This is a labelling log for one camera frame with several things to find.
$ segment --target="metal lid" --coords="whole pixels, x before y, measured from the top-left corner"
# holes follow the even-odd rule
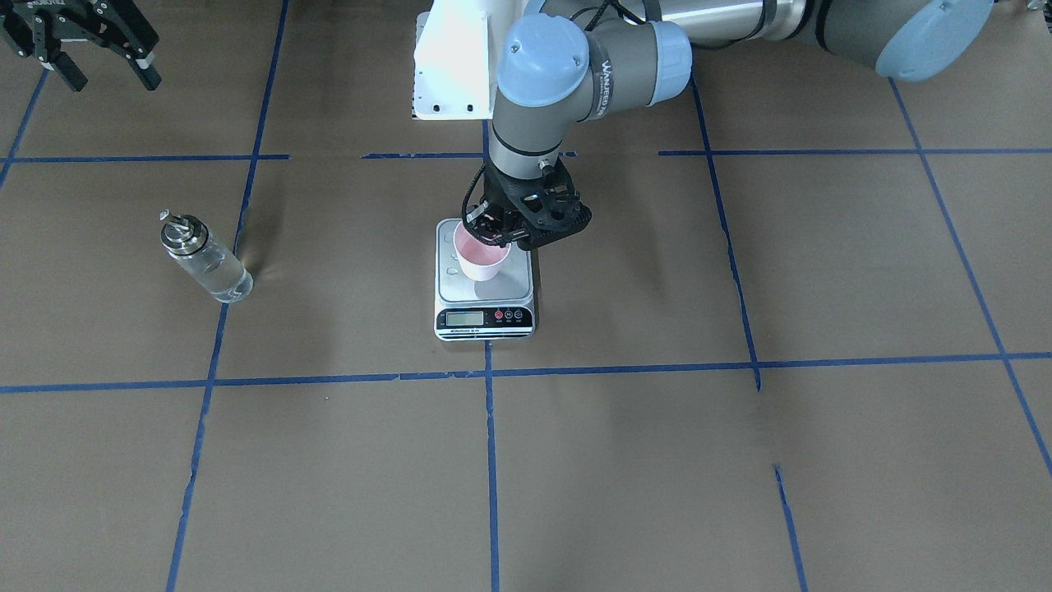
[[[193,254],[208,241],[208,226],[189,213],[175,216],[161,211],[161,243],[173,254]]]

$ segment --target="cup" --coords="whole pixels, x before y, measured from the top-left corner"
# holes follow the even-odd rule
[[[453,230],[453,248],[457,249],[457,260],[461,270],[468,279],[486,281],[497,274],[501,264],[508,258],[511,248],[508,245],[492,246],[471,236],[464,227],[464,222],[457,223]]]

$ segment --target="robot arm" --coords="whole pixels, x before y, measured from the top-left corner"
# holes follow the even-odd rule
[[[33,56],[73,90],[87,77],[62,50],[63,41],[90,41],[126,60],[147,90],[161,83],[154,68],[158,36],[130,0],[0,0],[0,37],[23,58]]]
[[[487,244],[532,249],[591,219],[559,148],[574,122],[674,97],[693,48],[793,39],[918,81],[945,69],[993,0],[530,0],[497,68],[484,191],[462,205]]]

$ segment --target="scale control panel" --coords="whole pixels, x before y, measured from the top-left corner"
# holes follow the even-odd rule
[[[434,329],[446,339],[520,338],[533,332],[533,313],[525,307],[480,307],[445,309],[439,313]]]

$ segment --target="digital scale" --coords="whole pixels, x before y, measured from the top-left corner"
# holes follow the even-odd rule
[[[529,251],[509,244],[492,279],[468,279],[453,247],[458,222],[442,220],[434,232],[434,334],[443,342],[529,338],[537,328]]]

